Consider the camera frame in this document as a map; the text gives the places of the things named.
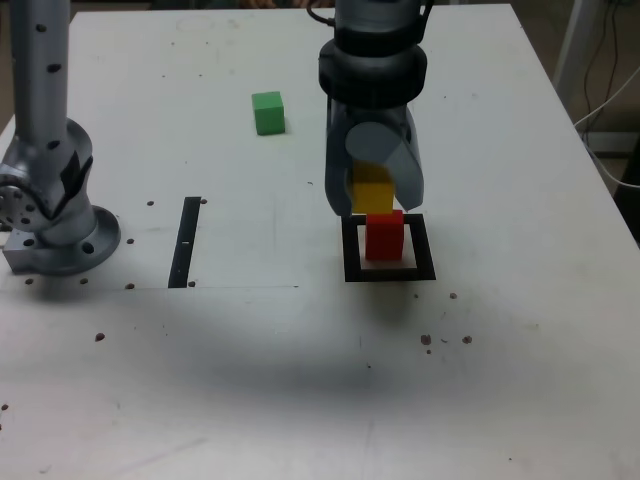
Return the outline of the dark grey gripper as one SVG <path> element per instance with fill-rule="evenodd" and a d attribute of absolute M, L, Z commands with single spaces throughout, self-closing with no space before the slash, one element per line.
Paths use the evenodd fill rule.
<path fill-rule="evenodd" d="M 406 211 L 422 205 L 424 176 L 417 133 L 407 105 L 364 109 L 327 99 L 325 194 L 339 217 L 352 213 L 348 179 L 389 180 Z"/>

